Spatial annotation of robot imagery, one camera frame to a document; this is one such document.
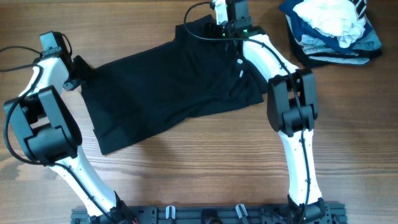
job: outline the pile of clothes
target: pile of clothes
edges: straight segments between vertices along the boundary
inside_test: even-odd
[[[381,42],[366,16],[366,0],[286,0],[293,54],[307,68],[363,65],[381,56]]]

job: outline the navy blue fabric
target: navy blue fabric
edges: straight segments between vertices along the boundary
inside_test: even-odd
[[[303,19],[301,19],[300,16],[297,15],[297,13],[295,11],[293,11],[294,6],[301,2],[303,2],[303,0],[286,0],[284,3],[282,3],[279,6],[279,9],[281,11],[285,12],[290,17],[290,20],[292,22],[293,36],[297,40],[301,41],[301,36],[303,34],[307,34],[311,37],[321,39],[322,41],[324,41],[324,43],[327,44],[327,46],[329,46],[331,49],[333,49],[337,52],[340,52],[343,54],[350,53],[351,49],[354,47],[355,43],[352,43],[348,48],[341,48],[338,44],[336,37],[332,38],[332,37],[326,37],[326,36],[322,35],[318,31],[313,29],[308,23],[303,21]],[[360,41],[363,38],[365,38],[372,30],[373,30],[372,26],[370,26],[368,23],[366,23],[365,33],[357,41]]]

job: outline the table top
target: table top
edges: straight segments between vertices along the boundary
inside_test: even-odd
[[[39,34],[65,33],[74,55],[98,67],[171,41],[192,1],[14,0],[0,4],[0,48],[41,49]],[[292,63],[280,1],[250,1],[255,24]],[[368,16],[384,55],[365,66],[314,69],[319,117],[313,154],[323,198],[346,204],[349,223],[395,223],[398,219],[398,17],[396,1],[370,2]],[[211,13],[192,11],[190,20]],[[33,53],[0,54],[0,67],[31,63]],[[15,98],[30,69],[0,73],[0,101]],[[266,103],[190,118],[133,146],[102,156],[79,90],[63,100],[76,119],[93,167],[128,205],[260,205],[286,203],[289,173],[285,152],[266,116]],[[0,136],[4,126],[0,113]],[[10,131],[11,143],[17,141]],[[83,205],[67,183],[47,167],[14,159],[0,141],[0,223],[68,223]]]

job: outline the black cable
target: black cable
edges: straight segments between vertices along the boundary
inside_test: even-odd
[[[24,46],[9,46],[9,47],[5,47],[5,48],[3,48],[3,49],[0,50],[0,53],[3,52],[3,51],[5,51],[5,50],[8,50],[8,49],[25,49],[25,50],[30,50],[30,51],[32,51],[32,52],[35,52],[35,53],[37,53],[37,54],[40,54],[40,52],[38,52],[37,50],[32,49],[32,48],[30,48],[30,47],[24,47]]]
[[[211,5],[213,3],[212,2],[199,2],[199,3],[196,3],[193,6],[189,7],[187,12],[185,13],[185,16],[184,16],[184,28],[190,35],[196,37],[197,39],[206,40],[206,41],[235,41],[235,40],[241,40],[241,41],[254,42],[254,43],[259,44],[262,47],[266,48],[277,59],[277,61],[280,63],[280,66],[287,73],[287,76],[288,76],[288,78],[290,80],[290,84],[292,85],[292,88],[293,88],[294,97],[295,97],[296,105],[297,105],[297,110],[298,110],[298,113],[300,115],[300,119],[302,120],[302,126],[303,126],[303,131],[301,132],[301,140],[300,141],[301,141],[301,144],[302,144],[302,147],[303,147],[305,167],[306,167],[306,170],[307,170],[307,196],[306,196],[306,199],[305,199],[305,204],[304,204],[304,207],[303,207],[302,214],[300,216],[300,219],[298,220],[298,223],[303,223],[304,222],[305,211],[307,209],[308,201],[309,201],[309,198],[310,198],[311,179],[310,179],[310,168],[309,168],[308,158],[307,158],[307,149],[305,147],[305,138],[304,138],[304,131],[306,130],[307,127],[306,127],[306,123],[305,123],[305,120],[304,120],[304,117],[303,117],[303,112],[302,112],[302,109],[301,109],[299,94],[297,93],[297,87],[296,87],[296,83],[294,81],[294,78],[293,78],[292,74],[289,72],[289,70],[286,68],[285,63],[283,63],[283,61],[278,57],[278,55],[270,47],[268,47],[266,44],[264,44],[263,42],[260,42],[258,40],[249,39],[249,38],[239,38],[239,37],[237,37],[237,38],[235,38],[235,37],[234,38],[222,38],[222,39],[206,38],[206,37],[200,37],[200,36],[195,35],[194,33],[192,33],[187,27],[188,14],[193,8],[195,8],[197,6],[204,5],[204,4],[209,4],[210,7],[211,7]]]
[[[72,45],[70,44],[68,37],[65,34],[61,34],[61,35],[67,40],[67,42],[69,44],[69,49],[70,49],[69,56],[72,56]]]
[[[33,49],[28,48],[28,47],[12,46],[12,47],[6,47],[6,48],[3,48],[3,49],[0,49],[0,52],[3,52],[3,51],[8,50],[8,49],[14,49],[14,48],[33,50]],[[26,164],[30,164],[30,165],[43,165],[43,166],[44,166],[44,165],[47,165],[47,164],[42,164],[42,163],[40,163],[40,162],[34,162],[34,161],[31,161],[31,160],[28,160],[28,159],[24,159],[24,158],[22,158],[20,155],[18,155],[18,154],[15,152],[15,150],[13,150],[13,148],[12,148],[12,146],[11,146],[11,143],[10,143],[10,140],[9,140],[9,136],[8,136],[8,126],[9,126],[9,122],[10,122],[10,119],[11,119],[12,112],[14,112],[15,108],[17,107],[17,105],[20,104],[20,103],[22,102],[22,100],[24,100],[24,98],[25,98],[31,91],[33,91],[33,90],[35,89],[36,85],[37,85],[38,82],[40,81],[40,78],[42,77],[42,74],[43,74],[44,69],[43,69],[42,66],[40,66],[40,65],[38,65],[38,64],[35,63],[35,64],[30,64],[30,65],[19,66],[19,67],[16,67],[16,68],[8,68],[8,69],[0,70],[0,72],[12,72],[12,71],[20,70],[20,69],[23,69],[23,68],[30,68],[30,67],[38,67],[38,68],[39,68],[39,74],[37,75],[36,79],[34,80],[34,82],[32,83],[32,85],[30,86],[30,88],[29,88],[24,94],[22,94],[20,97],[18,97],[18,99],[11,105],[10,110],[8,111],[8,113],[7,113],[7,115],[6,115],[6,120],[5,120],[5,122],[4,122],[4,142],[6,143],[6,147],[7,147],[8,151],[10,152],[10,154],[11,154],[12,156],[14,156],[16,159],[18,159],[19,161],[24,162],[24,163],[26,163]],[[84,191],[84,193],[86,193],[87,197],[88,197],[88,198],[93,202],[93,204],[98,208],[98,210],[100,210],[106,218],[110,219],[113,223],[116,223],[116,221],[115,221],[113,218],[111,218],[111,217],[104,211],[103,208],[101,208],[101,206],[100,206],[100,205],[98,204],[98,202],[94,199],[94,197],[90,195],[90,193],[87,191],[87,189],[85,188],[85,186],[80,182],[79,178],[72,172],[72,170],[71,170],[69,167],[67,167],[67,166],[65,166],[65,165],[63,165],[63,164],[59,164],[59,163],[54,163],[54,164],[52,164],[51,166],[59,166],[59,167],[64,168],[66,171],[68,171],[68,173],[75,179],[75,181],[78,183],[78,185],[79,185],[79,186],[81,187],[81,189]]]

